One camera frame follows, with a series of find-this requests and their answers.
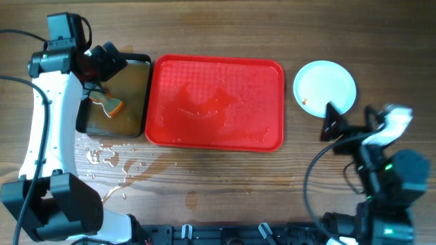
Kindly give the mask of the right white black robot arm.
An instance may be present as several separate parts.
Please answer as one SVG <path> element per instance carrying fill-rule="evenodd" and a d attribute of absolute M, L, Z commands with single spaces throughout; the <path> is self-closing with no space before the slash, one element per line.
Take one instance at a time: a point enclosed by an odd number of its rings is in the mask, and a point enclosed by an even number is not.
<path fill-rule="evenodd" d="M 321 224 L 330 236 L 358 244 L 413 244 L 411 207 L 427 190 L 430 163 L 410 149 L 384 154 L 408 127 L 412 110 L 392 104 L 376 112 L 367 106 L 364 115 L 363 126 L 352 126 L 332 103 L 326 105 L 320 138 L 335 142 L 334 153 L 352 156 L 367 198 L 355 215 L 329 212 Z"/>

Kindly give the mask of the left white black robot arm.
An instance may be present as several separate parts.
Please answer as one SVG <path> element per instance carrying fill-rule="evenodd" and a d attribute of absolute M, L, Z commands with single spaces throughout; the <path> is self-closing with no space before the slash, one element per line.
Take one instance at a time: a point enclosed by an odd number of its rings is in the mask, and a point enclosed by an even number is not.
<path fill-rule="evenodd" d="M 35 52 L 28 64 L 34 92 L 29 146 L 18 179 L 1 189 L 17 231 L 35 242 L 149 244 L 130 214 L 106 210 L 99 194 L 78 178 L 74 158 L 76 119 L 84 90 L 109 80 L 145 54 L 119 52 L 111 43 L 85 50 L 60 42 Z"/>

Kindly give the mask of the orange sponge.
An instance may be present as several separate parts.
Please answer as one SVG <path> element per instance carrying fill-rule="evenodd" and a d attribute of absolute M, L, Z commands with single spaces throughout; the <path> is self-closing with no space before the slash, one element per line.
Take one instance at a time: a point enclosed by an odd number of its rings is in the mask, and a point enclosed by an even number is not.
<path fill-rule="evenodd" d="M 115 116 L 124 106 L 124 103 L 117 98 L 111 97 L 107 93 L 91 91 L 89 99 L 103 108 L 105 115 L 109 118 Z"/>

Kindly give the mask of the pale blue plate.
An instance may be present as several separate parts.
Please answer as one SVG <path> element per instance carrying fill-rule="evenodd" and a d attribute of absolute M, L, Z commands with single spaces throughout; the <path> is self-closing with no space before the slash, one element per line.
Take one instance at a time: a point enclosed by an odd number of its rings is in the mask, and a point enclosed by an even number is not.
<path fill-rule="evenodd" d="M 341 114 L 350 110 L 357 97 L 352 75 L 332 61 L 313 61 L 296 74 L 293 94 L 297 104 L 308 114 L 323 118 L 332 103 Z"/>

